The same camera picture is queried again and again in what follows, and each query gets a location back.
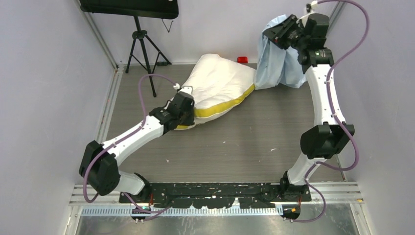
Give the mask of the light blue pillowcase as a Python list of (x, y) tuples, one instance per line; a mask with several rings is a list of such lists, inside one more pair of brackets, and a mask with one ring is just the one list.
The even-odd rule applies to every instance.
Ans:
[(261, 34), (257, 52), (257, 69), (254, 79), (256, 90), (272, 88), (279, 84), (290, 88), (300, 88), (306, 83), (306, 77), (298, 63), (298, 52), (295, 49), (280, 49)]

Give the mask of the white pillow with yellow trim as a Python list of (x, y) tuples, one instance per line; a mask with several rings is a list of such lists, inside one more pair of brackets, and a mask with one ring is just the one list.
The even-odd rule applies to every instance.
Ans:
[(176, 129), (191, 129), (213, 121), (241, 104), (255, 90), (255, 73), (256, 69), (218, 54), (202, 55), (182, 84), (192, 88), (194, 121)]

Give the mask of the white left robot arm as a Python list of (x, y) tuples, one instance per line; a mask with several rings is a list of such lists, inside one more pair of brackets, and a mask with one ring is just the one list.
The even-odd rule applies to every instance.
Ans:
[(181, 124), (194, 123), (192, 87), (181, 88), (163, 107), (153, 109), (139, 124), (103, 143), (87, 144), (79, 174), (100, 196), (129, 193), (139, 203), (150, 196), (148, 182), (139, 174), (119, 170), (132, 153)]

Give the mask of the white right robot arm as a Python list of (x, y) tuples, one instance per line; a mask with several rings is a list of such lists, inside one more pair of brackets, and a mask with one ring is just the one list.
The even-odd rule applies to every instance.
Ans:
[(314, 107), (314, 127), (300, 138), (301, 154), (280, 179), (279, 198), (292, 201), (308, 191), (307, 180), (328, 159), (339, 154), (354, 135), (337, 100), (332, 67), (332, 51), (325, 47), (329, 17), (309, 13), (303, 19), (290, 15), (266, 29), (263, 35), (280, 49), (293, 48), (309, 84)]

